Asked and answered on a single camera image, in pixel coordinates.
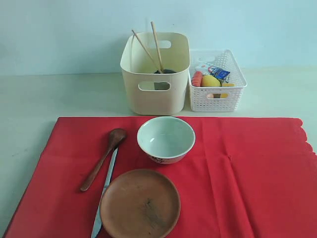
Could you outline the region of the white ceramic floral bowl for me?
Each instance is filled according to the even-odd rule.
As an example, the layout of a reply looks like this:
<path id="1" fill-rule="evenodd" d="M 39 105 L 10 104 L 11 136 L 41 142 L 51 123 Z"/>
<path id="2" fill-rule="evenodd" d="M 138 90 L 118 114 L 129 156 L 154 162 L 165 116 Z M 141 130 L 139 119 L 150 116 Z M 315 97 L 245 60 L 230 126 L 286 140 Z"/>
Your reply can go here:
<path id="1" fill-rule="evenodd" d="M 143 123 L 137 132 L 137 143 L 151 160 L 159 164 L 181 161 L 193 148 L 193 128 L 176 117 L 156 117 Z"/>

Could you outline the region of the stainless steel cup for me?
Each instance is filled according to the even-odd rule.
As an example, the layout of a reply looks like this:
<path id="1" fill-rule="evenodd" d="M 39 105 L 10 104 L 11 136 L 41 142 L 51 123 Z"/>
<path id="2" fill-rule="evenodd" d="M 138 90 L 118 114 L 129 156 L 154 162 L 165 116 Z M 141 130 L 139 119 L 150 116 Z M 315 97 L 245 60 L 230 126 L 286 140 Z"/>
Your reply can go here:
<path id="1" fill-rule="evenodd" d="M 164 74 L 173 74 L 176 73 L 176 71 L 171 69 L 164 69 Z M 154 82 L 154 90 L 155 91 L 165 91 L 170 88 L 170 84 L 168 82 Z"/>

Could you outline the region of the red grilled sausage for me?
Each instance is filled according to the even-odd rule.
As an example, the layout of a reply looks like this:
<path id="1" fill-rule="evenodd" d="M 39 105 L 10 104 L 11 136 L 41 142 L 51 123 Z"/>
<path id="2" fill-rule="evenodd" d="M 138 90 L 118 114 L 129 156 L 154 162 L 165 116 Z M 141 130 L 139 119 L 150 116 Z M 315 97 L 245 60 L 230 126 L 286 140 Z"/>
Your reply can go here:
<path id="1" fill-rule="evenodd" d="M 195 87 L 200 87 L 201 86 L 201 83 L 202 83 L 202 79 L 203 79 L 203 74 L 201 71 L 196 71 L 194 74 L 193 74 L 193 77 L 191 79 L 191 83 L 193 86 Z"/>

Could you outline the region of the yellow lemon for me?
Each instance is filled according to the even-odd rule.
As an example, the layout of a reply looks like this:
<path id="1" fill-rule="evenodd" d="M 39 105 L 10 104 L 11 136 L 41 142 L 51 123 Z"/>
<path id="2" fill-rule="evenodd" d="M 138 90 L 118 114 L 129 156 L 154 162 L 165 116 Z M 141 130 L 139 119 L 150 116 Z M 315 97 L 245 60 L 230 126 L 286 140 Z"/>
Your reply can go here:
<path id="1" fill-rule="evenodd" d="M 220 87 L 221 83 L 212 75 L 205 75 L 202 77 L 201 87 Z"/>

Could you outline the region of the yellow cheese wedge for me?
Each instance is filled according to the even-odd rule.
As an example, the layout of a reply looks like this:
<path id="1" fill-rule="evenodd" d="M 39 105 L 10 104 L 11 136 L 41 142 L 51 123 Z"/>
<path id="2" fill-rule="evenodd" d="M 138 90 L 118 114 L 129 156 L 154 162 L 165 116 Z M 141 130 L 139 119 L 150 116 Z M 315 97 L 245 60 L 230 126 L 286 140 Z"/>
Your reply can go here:
<path id="1" fill-rule="evenodd" d="M 223 87 L 235 87 L 235 84 L 233 83 L 223 83 L 222 84 Z M 220 95 L 221 98 L 227 98 L 228 97 L 228 94 L 227 93 L 222 93 Z"/>

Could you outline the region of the blue white milk carton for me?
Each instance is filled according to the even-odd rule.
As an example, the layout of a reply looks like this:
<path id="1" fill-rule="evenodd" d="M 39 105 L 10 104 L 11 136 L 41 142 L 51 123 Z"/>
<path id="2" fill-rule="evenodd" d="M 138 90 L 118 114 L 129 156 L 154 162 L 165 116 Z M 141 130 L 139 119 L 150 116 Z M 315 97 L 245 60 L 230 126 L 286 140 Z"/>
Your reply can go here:
<path id="1" fill-rule="evenodd" d="M 200 71 L 203 76 L 211 75 L 218 79 L 221 83 L 229 82 L 230 72 L 222 69 L 221 67 L 215 66 L 210 62 L 203 62 L 195 67 L 195 71 Z"/>

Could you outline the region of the cream plastic storage bin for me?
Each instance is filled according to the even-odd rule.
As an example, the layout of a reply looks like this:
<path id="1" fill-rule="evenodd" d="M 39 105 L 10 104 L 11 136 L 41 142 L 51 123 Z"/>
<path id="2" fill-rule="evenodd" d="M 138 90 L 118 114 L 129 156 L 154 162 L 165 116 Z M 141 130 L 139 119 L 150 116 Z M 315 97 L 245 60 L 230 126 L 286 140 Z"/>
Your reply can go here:
<path id="1" fill-rule="evenodd" d="M 137 35 L 159 66 L 153 34 Z M 158 32 L 157 39 L 163 68 L 176 73 L 160 74 L 135 36 L 129 37 L 121 56 L 127 100 L 131 110 L 140 115 L 173 115 L 184 107 L 190 67 L 188 39 L 172 32 Z M 168 82 L 170 88 L 155 91 L 154 82 Z"/>

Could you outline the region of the dark wooden spoon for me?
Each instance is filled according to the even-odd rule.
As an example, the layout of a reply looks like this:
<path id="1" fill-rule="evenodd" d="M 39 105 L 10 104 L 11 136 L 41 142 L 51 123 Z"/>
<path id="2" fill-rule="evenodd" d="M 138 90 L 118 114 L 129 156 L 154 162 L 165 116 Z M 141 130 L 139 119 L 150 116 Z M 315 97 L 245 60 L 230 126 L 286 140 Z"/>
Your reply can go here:
<path id="1" fill-rule="evenodd" d="M 100 171 L 106 157 L 108 154 L 115 149 L 116 146 L 118 146 L 125 138 L 127 137 L 127 132 L 126 130 L 122 128 L 115 128 L 112 131 L 110 131 L 108 135 L 108 144 L 106 148 L 106 152 L 103 155 L 101 159 L 99 159 L 98 163 L 96 166 L 93 168 L 93 170 L 89 173 L 87 178 L 84 180 L 80 187 L 81 192 L 85 192 L 89 189 L 93 181 L 95 180 L 98 172 Z"/>

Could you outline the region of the white perforated plastic basket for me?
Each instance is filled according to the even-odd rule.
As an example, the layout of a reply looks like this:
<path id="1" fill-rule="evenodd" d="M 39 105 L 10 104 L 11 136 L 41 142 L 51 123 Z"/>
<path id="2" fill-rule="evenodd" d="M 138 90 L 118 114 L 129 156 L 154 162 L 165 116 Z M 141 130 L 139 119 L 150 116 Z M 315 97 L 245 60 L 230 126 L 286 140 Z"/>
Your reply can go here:
<path id="1" fill-rule="evenodd" d="M 191 50 L 191 64 L 189 68 L 190 106 L 194 112 L 232 112 L 237 109 L 243 90 L 247 86 L 244 75 L 230 50 Z M 203 62 L 210 62 L 230 72 L 229 83 L 235 87 L 195 87 L 191 83 L 195 67 Z"/>

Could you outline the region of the brown wooden plate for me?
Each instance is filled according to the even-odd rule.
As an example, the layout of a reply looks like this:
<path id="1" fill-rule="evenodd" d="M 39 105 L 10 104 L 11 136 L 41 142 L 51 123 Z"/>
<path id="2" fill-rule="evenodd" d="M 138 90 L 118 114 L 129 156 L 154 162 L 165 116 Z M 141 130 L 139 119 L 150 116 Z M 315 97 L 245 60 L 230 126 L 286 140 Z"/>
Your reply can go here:
<path id="1" fill-rule="evenodd" d="M 169 178 L 136 169 L 110 183 L 101 199 L 100 218 L 112 238 L 165 238 L 180 210 L 179 192 Z"/>

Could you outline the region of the red tablecloth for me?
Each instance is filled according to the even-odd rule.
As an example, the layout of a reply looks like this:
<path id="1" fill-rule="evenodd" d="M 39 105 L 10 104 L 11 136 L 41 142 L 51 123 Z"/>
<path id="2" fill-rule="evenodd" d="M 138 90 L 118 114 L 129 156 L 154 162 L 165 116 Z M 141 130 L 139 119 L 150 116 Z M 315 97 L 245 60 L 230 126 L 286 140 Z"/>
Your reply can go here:
<path id="1" fill-rule="evenodd" d="M 317 156 L 300 119 L 195 118 L 196 142 L 160 165 L 139 148 L 147 117 L 59 118 L 5 232 L 7 238 L 88 238 L 108 165 L 86 192 L 82 181 L 114 128 L 127 131 L 113 177 L 147 168 L 170 178 L 181 198 L 172 238 L 314 238 Z"/>

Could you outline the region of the steel table knife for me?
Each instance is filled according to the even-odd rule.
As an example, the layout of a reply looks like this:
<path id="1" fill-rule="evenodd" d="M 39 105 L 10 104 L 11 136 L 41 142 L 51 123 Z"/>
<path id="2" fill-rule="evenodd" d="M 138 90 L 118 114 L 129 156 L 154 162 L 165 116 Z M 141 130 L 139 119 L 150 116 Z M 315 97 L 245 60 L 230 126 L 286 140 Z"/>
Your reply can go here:
<path id="1" fill-rule="evenodd" d="M 112 156 L 111 156 L 111 160 L 110 160 L 108 171 L 107 171 L 107 175 L 106 175 L 106 180 L 105 180 L 104 187 L 103 187 L 103 190 L 102 190 L 102 195 L 101 195 L 101 198 L 100 198 L 100 201 L 99 201 L 99 205 L 98 205 L 98 209 L 97 209 L 97 212 L 96 212 L 96 215 L 95 215 L 95 220 L 94 220 L 94 224 L 93 224 L 91 238 L 96 238 L 97 235 L 99 234 L 100 230 L 101 230 L 101 227 L 102 227 L 102 222 L 101 222 L 101 217 L 100 217 L 100 203 L 101 203 L 102 196 L 103 196 L 104 192 L 106 191 L 107 187 L 110 184 L 111 177 L 112 177 L 112 172 L 113 172 L 115 161 L 116 161 L 117 153 L 118 153 L 118 147 L 116 147 L 113 150 L 113 153 L 112 153 Z"/>

